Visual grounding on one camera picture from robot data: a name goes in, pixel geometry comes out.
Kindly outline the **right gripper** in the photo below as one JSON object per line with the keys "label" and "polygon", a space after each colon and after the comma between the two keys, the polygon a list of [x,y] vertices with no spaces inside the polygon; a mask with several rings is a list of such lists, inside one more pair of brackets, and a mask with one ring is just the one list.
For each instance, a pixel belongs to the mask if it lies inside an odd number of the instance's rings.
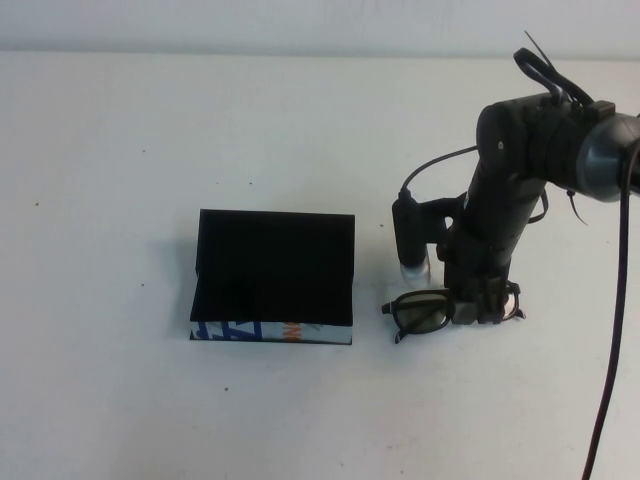
{"label": "right gripper", "polygon": [[511,258],[519,239],[516,224],[501,225],[488,236],[478,236],[464,225],[437,227],[437,257],[444,263],[444,286],[455,302],[452,324],[503,321]]}

